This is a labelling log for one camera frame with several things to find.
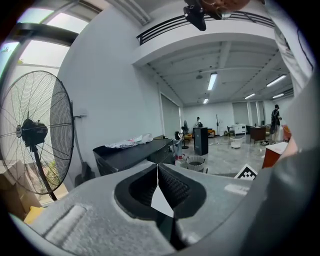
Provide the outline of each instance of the fan grille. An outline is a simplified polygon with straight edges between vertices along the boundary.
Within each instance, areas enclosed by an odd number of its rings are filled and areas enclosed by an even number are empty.
[[[44,141],[35,145],[47,185],[40,176],[34,152],[17,132],[21,127],[24,134],[28,118],[47,127]],[[53,192],[66,177],[73,144],[72,106],[59,79],[46,71],[30,72],[17,79],[5,94],[0,110],[2,163],[11,176],[36,194]]]

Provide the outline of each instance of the fan stand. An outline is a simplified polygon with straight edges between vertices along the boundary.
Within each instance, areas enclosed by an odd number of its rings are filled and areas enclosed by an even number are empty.
[[[51,187],[50,187],[50,185],[48,183],[48,180],[46,178],[46,175],[44,173],[44,169],[42,168],[42,165],[41,165],[41,162],[40,162],[40,158],[39,158],[39,154],[38,154],[38,149],[37,149],[36,146],[31,146],[31,150],[32,150],[32,152],[34,154],[34,159],[35,159],[36,166],[38,167],[39,175],[40,175],[40,177],[41,177],[46,189],[48,191],[50,191]],[[53,201],[57,201],[58,200],[56,195],[53,192],[50,192],[49,195],[50,195],[50,197],[52,198]]]
[[[182,146],[182,149],[183,150],[186,150],[188,149],[189,147],[186,146],[186,138],[185,138],[185,130],[183,130],[183,146]]]

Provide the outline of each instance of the yellow object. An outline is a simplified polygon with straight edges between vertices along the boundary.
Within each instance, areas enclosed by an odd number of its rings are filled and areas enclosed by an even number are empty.
[[[36,218],[44,211],[44,209],[45,208],[43,208],[43,207],[31,206],[30,211],[27,214],[27,216],[25,217],[23,222],[28,225],[32,224],[36,220]]]

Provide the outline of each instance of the gray plastic surface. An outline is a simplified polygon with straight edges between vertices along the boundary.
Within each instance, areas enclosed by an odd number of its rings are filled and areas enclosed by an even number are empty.
[[[198,212],[193,217],[177,221],[180,239],[188,245],[198,242],[216,229],[245,197],[237,190],[242,188],[248,191],[252,184],[251,180],[210,175],[169,164],[165,166],[201,183],[206,190],[206,200]]]
[[[114,189],[120,181],[151,165],[145,163],[87,181],[49,206],[31,227],[59,248],[76,255],[142,256],[175,252],[154,221],[132,219],[114,200]]]

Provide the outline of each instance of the black counter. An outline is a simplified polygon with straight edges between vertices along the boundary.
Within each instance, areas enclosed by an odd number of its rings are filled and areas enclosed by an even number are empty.
[[[146,144],[125,149],[100,146],[93,150],[93,154],[100,175],[104,176],[127,170],[147,158],[156,164],[174,163],[173,150],[172,139],[154,139]]]

